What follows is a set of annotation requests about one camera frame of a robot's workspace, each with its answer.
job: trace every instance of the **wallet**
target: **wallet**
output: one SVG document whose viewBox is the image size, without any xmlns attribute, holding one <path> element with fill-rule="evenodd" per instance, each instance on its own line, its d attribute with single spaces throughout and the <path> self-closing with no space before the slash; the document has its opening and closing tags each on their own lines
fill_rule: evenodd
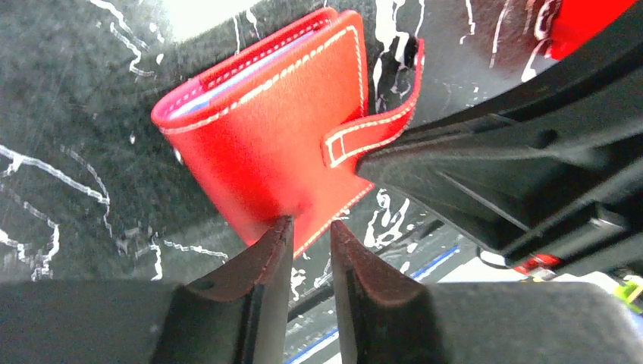
<svg viewBox="0 0 643 364">
<path fill-rule="evenodd" d="M 373 188 L 359 157 L 411 120 L 424 51 L 409 44 L 414 90 L 382 114 L 368 115 L 362 18 L 323 8 L 174 89 L 152 121 L 247 244 L 293 216 L 298 256 Z"/>
</svg>

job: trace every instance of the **blue line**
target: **blue line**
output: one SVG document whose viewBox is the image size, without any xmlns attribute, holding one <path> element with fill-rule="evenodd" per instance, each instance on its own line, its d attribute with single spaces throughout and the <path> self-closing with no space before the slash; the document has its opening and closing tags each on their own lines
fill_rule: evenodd
<svg viewBox="0 0 643 364">
<path fill-rule="evenodd" d="M 422 275 L 422 273 L 424 273 L 425 271 L 433 268 L 436 264 L 438 264 L 439 262 L 442 262 L 443 260 L 448 258 L 451 254 L 455 253 L 456 250 L 458 250 L 458 249 L 459 249 L 459 247 L 456 245 L 453 248 L 451 248 L 451 249 L 447 250 L 446 252 L 442 253 L 441 256 L 437 257 L 436 259 L 433 259 L 433 262 L 428 263 L 424 268 L 422 268 L 419 271 L 413 273 L 411 275 L 411 278 L 415 279 L 415 278 L 419 277 L 420 275 Z"/>
<path fill-rule="evenodd" d="M 333 329 L 331 330 L 331 332 L 329 332 L 329 333 L 327 333 L 326 335 L 324 335 L 323 337 L 321 337 L 321 339 L 317 340 L 313 345 L 310 345 L 309 347 L 307 347 L 307 348 L 306 348 L 306 349 L 304 349 L 303 351 L 298 352 L 298 354 L 297 354 L 297 355 L 295 355 L 295 356 L 293 356 L 292 358 L 288 359 L 288 361 L 287 361 L 287 362 L 285 362 L 285 364 L 291 364 L 291 363 L 292 363 L 292 362 L 294 362 L 295 360 L 299 359 L 302 355 L 304 355 L 304 354 L 308 353 L 310 350 L 312 350 L 312 348 L 313 348 L 313 347 L 316 347 L 316 346 L 317 346 L 317 345 L 319 345 L 322 341 L 324 341 L 324 340 L 328 339 L 329 337 L 333 336 L 333 334 L 335 334 L 336 332 L 337 332 L 337 328 L 333 328 Z"/>
<path fill-rule="evenodd" d="M 445 260 L 446 258 L 448 258 L 451 254 L 455 253 L 455 252 L 456 252 L 456 250 L 458 250 L 458 246 L 454 246 L 453 248 L 449 249 L 448 251 L 446 251 L 446 252 L 442 253 L 439 257 L 437 257 L 436 259 L 433 259 L 433 261 L 431 261 L 430 263 L 428 263 L 427 265 L 425 265 L 422 269 L 420 269 L 419 271 L 417 271 L 417 272 L 413 273 L 413 274 L 411 275 L 411 278 L 417 278 L 417 277 L 419 277 L 420 275 L 422 275 L 422 273 L 424 273 L 425 271 L 427 271 L 427 270 L 431 269 L 431 268 L 432 268 L 432 267 L 434 267 L 436 264 L 438 264 L 438 263 L 442 262 L 443 260 Z M 332 335 L 333 335 L 333 334 L 335 334 L 336 332 L 337 332 L 337 327 L 336 327 L 336 328 L 333 328 L 330 332 L 328 332 L 326 335 L 324 335 L 323 337 L 321 337 L 320 339 L 318 339 L 318 340 L 317 340 L 315 343 L 313 343 L 312 345 L 308 346 L 306 349 L 304 349 L 304 350 L 302 350 L 302 351 L 298 352 L 298 353 L 297 353 L 297 355 L 295 355 L 295 356 L 293 356 L 292 358 L 288 359 L 288 360 L 285 362 L 285 364 L 291 364 L 291 363 L 292 363 L 292 362 L 294 362 L 295 360 L 299 359 L 302 355 L 304 355 L 304 354 L 308 353 L 310 350 L 312 350 L 312 348 L 313 348 L 313 347 L 316 347 L 316 346 L 317 346 L 317 345 L 319 345 L 322 341 L 324 341 L 324 340 L 328 339 L 330 336 L 332 336 Z"/>
</svg>

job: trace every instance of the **card inside wallet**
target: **card inside wallet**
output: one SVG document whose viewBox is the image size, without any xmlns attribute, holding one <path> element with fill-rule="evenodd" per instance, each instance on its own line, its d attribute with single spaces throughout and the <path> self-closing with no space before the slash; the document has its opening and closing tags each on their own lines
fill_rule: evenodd
<svg viewBox="0 0 643 364">
<path fill-rule="evenodd" d="M 252 74 L 260 71 L 262 68 L 268 66 L 272 61 L 279 58 L 284 53 L 292 49 L 295 49 L 297 45 L 299 45 L 305 39 L 308 39 L 314 32 L 315 30 L 311 30 L 308 33 L 305 33 L 304 35 L 296 38 L 292 42 L 284 45 L 283 47 L 279 48 L 277 51 L 272 52 L 270 55 L 267 55 L 264 58 L 258 60 L 256 63 L 251 64 L 249 67 L 245 68 L 238 74 L 235 74 L 234 76 L 230 77 L 230 79 L 214 87 L 213 89 L 208 90 L 207 92 L 204 92 L 203 86 L 199 85 L 195 94 L 196 97 L 190 100 L 189 102 L 187 102 L 186 104 L 182 105 L 181 107 L 179 107 L 176 111 L 172 112 L 170 114 L 170 119 L 188 115 L 190 113 L 193 113 L 195 111 L 198 111 L 206 107 L 213 99 L 221 95 L 226 90 L 230 89 L 232 86 L 238 84 L 239 82 L 251 76 Z"/>
</svg>

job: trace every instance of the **wallet strap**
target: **wallet strap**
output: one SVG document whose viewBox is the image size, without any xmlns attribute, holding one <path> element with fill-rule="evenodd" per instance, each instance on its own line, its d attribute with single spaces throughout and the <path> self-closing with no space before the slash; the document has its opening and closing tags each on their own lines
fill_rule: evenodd
<svg viewBox="0 0 643 364">
<path fill-rule="evenodd" d="M 411 96 L 398 108 L 349 121 L 327 133 L 321 144 L 327 167 L 339 167 L 347 159 L 360 157 L 364 152 L 385 146 L 402 134 L 416 110 L 423 68 L 424 42 L 418 39 L 416 77 Z"/>
</svg>

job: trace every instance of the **white stitching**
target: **white stitching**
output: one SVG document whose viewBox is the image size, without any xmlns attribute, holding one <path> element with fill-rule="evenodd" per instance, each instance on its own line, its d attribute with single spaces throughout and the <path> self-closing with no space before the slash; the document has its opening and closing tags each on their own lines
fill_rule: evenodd
<svg viewBox="0 0 643 364">
<path fill-rule="evenodd" d="M 364 110 L 365 96 L 364 96 L 364 89 L 362 87 L 362 62 L 361 62 L 361 53 L 359 51 L 359 38 L 357 36 L 357 29 L 353 25 L 349 25 L 348 27 L 338 31 L 337 34 L 339 34 L 339 33 L 342 33 L 342 35 L 347 34 L 347 30 L 350 30 L 350 31 L 353 32 L 353 37 L 355 39 L 355 43 L 357 43 L 357 45 L 358 45 L 358 47 L 356 47 L 356 55 L 357 55 L 357 59 L 358 59 L 357 67 L 358 67 L 358 78 L 359 78 L 359 97 L 360 97 L 360 100 L 361 100 L 360 101 L 360 109 L 361 109 L 362 115 L 363 115 L 363 113 L 365 112 L 365 110 Z M 308 59 L 314 57 L 315 55 L 319 54 L 319 52 L 321 52 L 324 49 L 326 49 L 328 46 L 334 44 L 340 38 L 339 36 L 336 37 L 336 35 L 332 36 L 329 39 L 329 40 L 332 39 L 332 42 L 327 41 L 325 44 L 320 45 L 317 49 L 313 49 L 312 51 L 310 51 L 310 53 L 308 54 Z M 305 63 L 305 61 L 302 61 L 304 57 L 306 57 L 306 55 L 304 55 L 302 58 L 296 60 L 294 63 L 292 63 L 288 67 L 286 67 L 284 69 L 284 71 L 287 70 L 286 74 L 291 73 L 296 68 L 298 68 L 301 64 Z M 279 71 L 277 74 L 275 74 L 274 77 L 272 77 L 271 79 L 265 81 L 262 85 L 257 86 L 255 89 L 250 90 L 246 95 L 241 96 L 241 98 L 237 102 L 235 102 L 233 104 L 233 107 L 230 107 L 230 111 L 235 109 L 237 107 L 237 105 L 245 104 L 246 102 L 250 101 L 251 99 L 253 99 L 258 94 L 260 94 L 260 93 L 266 91 L 267 89 L 269 89 L 270 87 L 272 87 L 272 85 L 274 85 L 279 79 L 283 78 L 286 75 L 286 74 L 284 74 L 284 71 Z M 212 116 L 210 116 L 210 117 L 208 117 L 206 119 L 203 119 L 201 121 L 197 121 L 194 124 L 189 124 L 189 125 L 186 125 L 184 127 L 176 127 L 176 128 L 160 127 L 159 130 L 161 131 L 161 133 L 163 133 L 165 135 L 186 133 L 188 131 L 199 129 L 200 127 L 204 127 L 205 125 L 208 125 L 208 124 L 212 123 L 213 121 L 216 121 L 217 119 L 219 119 L 220 116 L 221 116 L 221 112 L 217 112 L 216 114 L 214 114 L 214 115 L 212 115 Z"/>
<path fill-rule="evenodd" d="M 386 119 L 378 120 L 378 121 L 370 121 L 370 122 L 367 122 L 367 123 L 363 123 L 363 124 L 359 124 L 359 125 L 349 127 L 348 129 L 340 130 L 340 131 L 336 132 L 335 134 L 333 134 L 328 139 L 326 139 L 325 143 L 326 143 L 326 146 L 328 147 L 328 151 L 329 151 L 328 155 L 331 157 L 331 168 L 337 167 L 343 161 L 347 160 L 348 158 L 350 158 L 350 157 L 352 157 L 352 156 L 354 156 L 356 154 L 359 154 L 361 152 L 364 152 L 364 151 L 367 151 L 367 150 L 370 150 L 370 149 L 378 148 L 380 146 L 383 146 L 384 144 L 388 144 L 388 143 L 392 142 L 393 140 L 395 140 L 397 137 L 399 137 L 402 134 L 404 129 L 406 129 L 406 125 L 405 125 L 404 128 L 402 128 L 402 130 L 397 132 L 394 136 L 392 136 L 392 137 L 390 137 L 390 138 L 388 138 L 386 140 L 382 140 L 379 143 L 374 143 L 374 144 L 371 144 L 369 146 L 363 146 L 361 148 L 355 149 L 355 150 L 349 152 L 348 154 L 344 153 L 338 159 L 334 159 L 333 156 L 332 156 L 332 148 L 333 148 L 332 144 L 334 143 L 335 140 L 340 139 L 341 142 L 342 142 L 342 147 L 343 147 L 343 136 L 344 135 L 346 135 L 348 133 L 352 133 L 353 131 L 356 131 L 356 130 L 363 129 L 365 127 L 376 127 L 378 125 L 384 125 L 384 124 L 391 123 L 391 122 L 393 122 L 395 120 L 398 120 L 398 119 L 402 118 L 409 111 L 411 111 L 411 109 L 413 109 L 413 107 L 415 107 L 415 105 L 416 105 L 416 103 L 414 102 L 413 104 L 409 105 L 409 107 L 407 107 L 404 110 L 400 111 L 399 113 L 391 116 L 390 118 L 386 118 Z"/>
<path fill-rule="evenodd" d="M 322 23 L 327 23 L 327 24 L 329 24 L 330 22 L 331 22 L 331 21 L 330 21 L 330 20 L 328 20 L 328 19 L 320 20 L 320 21 L 315 22 L 313 25 L 309 25 L 306 29 L 307 29 L 307 30 L 311 30 L 311 29 L 314 29 L 314 28 L 319 28 L 319 25 L 321 25 Z M 288 44 L 288 43 L 292 42 L 293 40 L 294 40 L 294 39 L 288 38 L 288 42 L 282 41 L 280 45 L 276 45 L 276 46 L 274 47 L 274 50 L 277 50 L 277 49 L 279 49 L 280 47 L 285 46 L 286 44 Z M 241 71 L 244 67 L 249 67 L 251 64 L 254 64 L 254 63 L 256 63 L 258 60 L 263 59 L 265 56 L 266 56 L 266 53 L 265 53 L 265 52 L 261 52 L 261 55 L 259 55 L 259 56 L 255 56 L 251 61 L 246 62 L 246 64 L 245 64 L 245 65 L 244 65 L 243 63 L 242 63 L 242 64 L 240 64 L 240 65 L 239 65 L 239 67 L 237 68 L 237 70 Z M 230 73 L 230 72 L 226 72 L 226 74 L 225 74 L 223 77 L 219 76 L 219 77 L 217 78 L 217 80 L 216 80 L 216 81 L 214 81 L 214 80 L 213 80 L 213 81 L 210 81 L 210 83 L 208 83 L 207 88 L 208 88 L 208 89 L 211 89 L 212 87 L 214 87 L 214 86 L 218 85 L 219 83 L 221 83 L 221 82 L 223 82 L 223 81 L 227 80 L 227 79 L 229 78 L 229 76 L 230 76 L 230 75 L 231 75 L 231 73 Z M 180 100 L 179 100 L 179 102 L 177 103 L 177 106 L 181 106 L 182 104 L 184 104 L 184 102 L 182 102 L 182 101 L 186 101 L 186 100 L 185 100 L 185 99 L 184 99 L 184 100 L 181 100 L 181 99 L 180 99 Z M 174 110 L 174 105 L 170 106 L 170 108 L 167 110 L 166 114 L 169 114 L 169 113 L 170 113 L 170 112 L 172 112 L 173 110 Z"/>
<path fill-rule="evenodd" d="M 316 233 L 314 233 L 300 248 L 294 253 L 294 256 L 298 256 L 301 252 L 306 250 L 310 244 L 315 241 L 319 237 L 319 235 L 322 235 L 322 233 L 328 229 L 329 226 L 331 226 L 331 223 L 333 222 L 334 219 L 338 218 L 341 212 L 345 209 L 348 209 L 350 206 L 352 206 L 355 202 L 359 201 L 362 197 L 364 197 L 368 192 L 370 192 L 373 187 L 375 187 L 374 184 L 369 184 L 362 192 L 358 193 L 357 196 L 353 197 L 344 207 L 340 209 L 335 215 L 333 215 L 332 218 L 330 218 L 328 221 L 326 221 L 326 224 L 324 224 L 319 230 L 317 230 Z"/>
</svg>

